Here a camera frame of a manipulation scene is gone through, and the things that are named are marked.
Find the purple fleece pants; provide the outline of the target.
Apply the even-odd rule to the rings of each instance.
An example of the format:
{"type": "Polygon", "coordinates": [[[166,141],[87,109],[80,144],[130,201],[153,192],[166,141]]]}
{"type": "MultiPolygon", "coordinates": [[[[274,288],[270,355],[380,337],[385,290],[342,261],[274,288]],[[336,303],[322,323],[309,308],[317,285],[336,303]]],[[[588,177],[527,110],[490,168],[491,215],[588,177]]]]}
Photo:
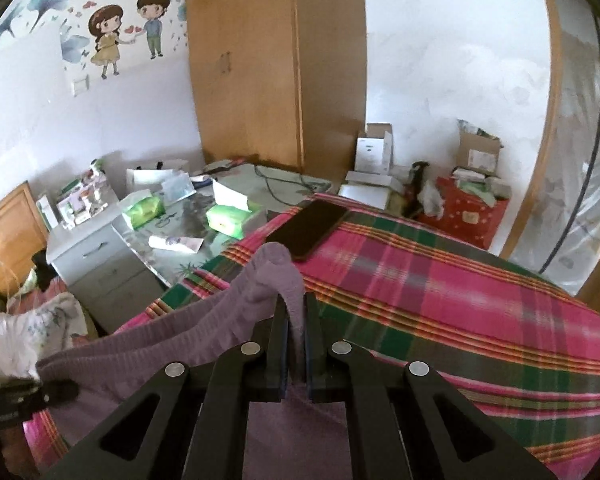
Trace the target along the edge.
{"type": "MultiPolygon", "coordinates": [[[[71,379],[76,400],[52,411],[59,432],[76,445],[161,367],[215,361],[246,342],[257,322],[285,301],[294,354],[303,358],[302,276],[281,244],[266,243],[230,282],[211,297],[92,344],[44,358],[36,364],[43,382],[71,379]]],[[[247,479],[349,479],[352,476],[347,417],[341,403],[314,404],[291,370],[286,398],[249,410],[244,476],[247,479]]]]}

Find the glass top folding table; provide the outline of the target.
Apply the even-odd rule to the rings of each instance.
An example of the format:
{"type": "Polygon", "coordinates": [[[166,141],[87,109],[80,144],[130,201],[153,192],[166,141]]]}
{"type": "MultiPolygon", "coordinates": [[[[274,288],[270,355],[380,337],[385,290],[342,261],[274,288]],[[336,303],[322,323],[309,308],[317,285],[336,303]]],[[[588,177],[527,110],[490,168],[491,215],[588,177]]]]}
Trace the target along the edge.
{"type": "Polygon", "coordinates": [[[253,164],[217,172],[211,179],[136,230],[123,219],[114,222],[122,242],[166,287],[278,214],[334,187],[329,180],[253,164]]]}

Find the grey drawer cabinet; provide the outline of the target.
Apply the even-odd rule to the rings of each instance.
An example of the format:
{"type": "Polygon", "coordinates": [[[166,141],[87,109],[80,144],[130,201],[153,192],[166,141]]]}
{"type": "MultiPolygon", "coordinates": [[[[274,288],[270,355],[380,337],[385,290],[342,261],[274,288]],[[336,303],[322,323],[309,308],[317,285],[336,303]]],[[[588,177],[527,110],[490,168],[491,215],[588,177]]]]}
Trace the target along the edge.
{"type": "Polygon", "coordinates": [[[163,284],[125,244],[119,226],[122,215],[113,204],[72,230],[56,226],[46,248],[47,262],[107,334],[164,292],[163,284]]]}

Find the green tissue pack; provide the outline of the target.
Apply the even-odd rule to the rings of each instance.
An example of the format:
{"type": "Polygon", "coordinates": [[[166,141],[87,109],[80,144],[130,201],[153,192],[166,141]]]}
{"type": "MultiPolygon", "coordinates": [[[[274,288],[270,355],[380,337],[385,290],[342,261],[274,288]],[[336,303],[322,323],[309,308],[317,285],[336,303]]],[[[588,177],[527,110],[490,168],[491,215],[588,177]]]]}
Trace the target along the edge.
{"type": "Polygon", "coordinates": [[[133,231],[166,212],[162,198],[149,190],[129,194],[119,203],[119,207],[124,223],[133,231]]]}
{"type": "Polygon", "coordinates": [[[245,236],[245,224],[251,216],[250,211],[224,205],[214,205],[206,211],[209,228],[235,240],[245,236]]]}

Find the red gift box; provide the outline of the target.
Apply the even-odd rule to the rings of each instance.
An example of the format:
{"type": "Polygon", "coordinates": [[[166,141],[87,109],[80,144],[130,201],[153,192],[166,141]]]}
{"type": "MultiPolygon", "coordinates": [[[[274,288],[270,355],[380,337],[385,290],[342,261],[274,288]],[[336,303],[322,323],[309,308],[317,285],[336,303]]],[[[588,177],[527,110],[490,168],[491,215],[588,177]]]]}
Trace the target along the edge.
{"type": "Polygon", "coordinates": [[[440,220],[423,212],[415,220],[468,244],[487,250],[504,218],[508,200],[497,198],[489,206],[482,198],[458,188],[451,178],[438,177],[436,188],[443,198],[440,220]]]}

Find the dark smartphone on bed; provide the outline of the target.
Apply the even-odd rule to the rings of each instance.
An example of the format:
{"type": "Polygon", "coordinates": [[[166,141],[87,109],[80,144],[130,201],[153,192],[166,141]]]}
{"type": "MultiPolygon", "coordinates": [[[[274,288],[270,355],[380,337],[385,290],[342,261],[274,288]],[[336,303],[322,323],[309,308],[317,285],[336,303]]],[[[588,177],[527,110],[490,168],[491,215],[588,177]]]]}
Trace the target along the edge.
{"type": "Polygon", "coordinates": [[[340,225],[348,208],[327,200],[314,200],[268,234],[268,243],[284,246],[294,261],[306,261],[340,225]]]}

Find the white carton box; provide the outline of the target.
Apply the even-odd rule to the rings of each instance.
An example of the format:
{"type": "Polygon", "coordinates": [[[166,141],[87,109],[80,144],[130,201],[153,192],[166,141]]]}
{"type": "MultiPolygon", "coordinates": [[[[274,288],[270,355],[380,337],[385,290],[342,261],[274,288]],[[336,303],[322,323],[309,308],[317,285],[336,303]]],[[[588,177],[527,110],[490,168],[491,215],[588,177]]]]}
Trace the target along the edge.
{"type": "Polygon", "coordinates": [[[356,139],[354,170],[386,176],[391,169],[392,149],[392,125],[367,124],[356,139]]]}

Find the brown cardboard box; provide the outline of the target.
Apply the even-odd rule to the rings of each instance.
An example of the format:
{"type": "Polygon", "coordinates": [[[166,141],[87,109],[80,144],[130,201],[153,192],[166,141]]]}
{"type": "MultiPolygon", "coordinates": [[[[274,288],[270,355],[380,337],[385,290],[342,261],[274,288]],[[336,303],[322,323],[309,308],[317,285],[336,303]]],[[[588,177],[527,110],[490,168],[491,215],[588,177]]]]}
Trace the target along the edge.
{"type": "Polygon", "coordinates": [[[456,164],[487,177],[498,173],[501,140],[464,119],[457,121],[460,144],[456,152],[456,164]]]}

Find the wooden wardrobe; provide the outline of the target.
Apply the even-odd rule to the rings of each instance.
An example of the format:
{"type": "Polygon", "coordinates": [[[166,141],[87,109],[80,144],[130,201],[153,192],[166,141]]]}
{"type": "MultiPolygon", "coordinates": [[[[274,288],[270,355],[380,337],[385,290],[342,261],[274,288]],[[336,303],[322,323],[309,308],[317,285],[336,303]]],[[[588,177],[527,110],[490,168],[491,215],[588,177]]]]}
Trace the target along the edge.
{"type": "Polygon", "coordinates": [[[186,0],[202,152],[340,181],[365,126],[365,0],[186,0]]]}

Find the cartoon couple wall sticker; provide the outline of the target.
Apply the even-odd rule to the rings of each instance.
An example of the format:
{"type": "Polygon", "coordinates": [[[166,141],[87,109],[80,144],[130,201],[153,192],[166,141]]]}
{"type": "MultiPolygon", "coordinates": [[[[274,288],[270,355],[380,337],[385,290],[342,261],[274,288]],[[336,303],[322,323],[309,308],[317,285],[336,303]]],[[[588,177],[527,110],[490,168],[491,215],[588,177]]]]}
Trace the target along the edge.
{"type": "Polygon", "coordinates": [[[99,69],[102,80],[120,75],[121,47],[132,46],[138,38],[146,40],[151,60],[163,57],[162,19],[170,5],[171,0],[136,0],[136,12],[144,22],[127,29],[123,28],[124,11],[118,4],[102,6],[91,15],[87,23],[94,39],[91,63],[99,69]]]}

